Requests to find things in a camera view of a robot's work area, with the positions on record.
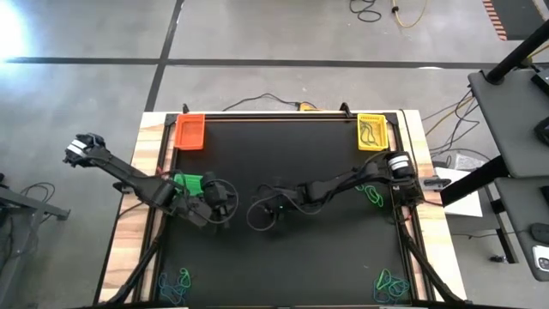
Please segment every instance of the gray floor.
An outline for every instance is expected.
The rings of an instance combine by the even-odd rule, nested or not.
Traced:
[[[422,0],[401,2],[403,18],[412,20]],[[0,57],[157,58],[174,4],[1,3],[0,23],[12,31],[0,30],[0,43],[7,46],[0,47]],[[389,1],[377,2],[383,19],[373,24],[357,21],[347,6],[345,0],[186,0],[170,57],[495,63],[520,43],[498,39],[481,0],[432,0],[425,18],[408,30],[395,25]],[[549,52],[536,59],[549,59]],[[120,195],[106,174],[63,164],[63,150],[74,134],[92,131],[129,160],[154,71],[153,65],[0,65],[0,172],[14,190],[38,181],[54,183],[51,202],[72,209],[68,221],[48,221],[40,229],[39,250],[26,269],[17,307],[63,308],[92,301]],[[219,111],[244,97],[271,92],[327,109],[345,101],[353,109],[418,109],[428,115],[458,101],[467,92],[467,74],[474,71],[168,66],[154,110],[179,111],[187,103],[193,111]],[[287,106],[262,100],[238,109]],[[480,111],[471,116],[481,125],[455,146],[497,155]],[[425,128],[436,121],[425,122]],[[429,145],[442,144],[454,123],[451,118],[433,131]],[[502,253],[497,238],[455,236],[454,244],[470,300],[545,305],[542,295],[549,285],[536,282],[525,263],[486,260]]]

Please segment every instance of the wooden platform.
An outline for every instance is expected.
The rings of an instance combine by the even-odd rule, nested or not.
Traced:
[[[410,153],[415,153],[418,163],[419,176],[430,177],[433,175],[431,157],[425,139],[425,132],[421,124],[421,117],[418,111],[370,111],[370,112],[395,112],[398,116],[400,134],[404,149]],[[143,113],[139,135],[137,136],[136,147],[131,161],[131,165],[142,170],[146,174],[153,175],[156,170],[158,155],[160,152],[160,143],[164,130],[164,121],[167,113],[171,112],[145,112]],[[173,136],[170,136],[168,149],[166,152],[166,161],[164,169],[169,169],[172,155]],[[392,149],[395,148],[395,134],[389,130],[389,144]],[[441,203],[440,196],[434,192],[425,194],[425,199],[435,203]],[[135,196],[125,196],[122,201],[120,211],[137,204]],[[427,203],[421,204],[417,208],[419,215],[419,224],[425,243],[427,258],[449,288],[462,299],[466,299],[463,288],[462,276],[455,258],[454,246],[449,234],[448,224],[443,208]],[[116,230],[112,241],[112,247],[109,252],[109,258],[106,267],[105,278],[100,290],[100,301],[109,300],[119,289],[119,287],[128,278],[131,271],[139,261],[139,255],[142,248],[143,234],[145,231],[145,222],[147,220],[148,206],[143,205],[124,215],[118,220],[115,226]],[[413,233],[410,222],[408,222],[408,231]],[[419,290],[419,297],[425,299],[425,285],[419,265],[413,260],[413,271],[415,281]],[[150,282],[152,274],[152,265],[154,260],[148,266],[145,274],[145,280],[142,290],[142,299],[148,298],[150,291]]]

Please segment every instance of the yellow basket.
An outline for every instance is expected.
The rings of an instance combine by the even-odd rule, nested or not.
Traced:
[[[359,114],[357,132],[359,133],[359,150],[381,151],[389,147],[384,115]]]

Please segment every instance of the white paper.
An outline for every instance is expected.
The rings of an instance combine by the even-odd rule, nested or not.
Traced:
[[[442,167],[436,167],[435,173],[441,179],[450,179],[452,183],[469,175],[469,172]],[[453,202],[452,204],[444,207],[444,212],[452,215],[470,215],[481,217],[482,208],[480,207],[479,193],[475,191],[461,200]]]

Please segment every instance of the gray desk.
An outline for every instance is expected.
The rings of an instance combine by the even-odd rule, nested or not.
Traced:
[[[530,81],[532,70],[517,70],[492,85],[482,73],[469,75],[471,88],[490,132],[514,178],[549,176],[549,147],[533,129],[549,117],[549,96]]]
[[[549,272],[535,268],[534,254],[532,253],[534,245],[547,245],[535,241],[529,232],[532,223],[549,224],[549,205],[540,191],[541,186],[549,185],[549,178],[502,178],[496,179],[495,184],[513,229],[516,232],[526,230],[526,232],[517,233],[516,237],[534,278],[538,281],[549,281]]]

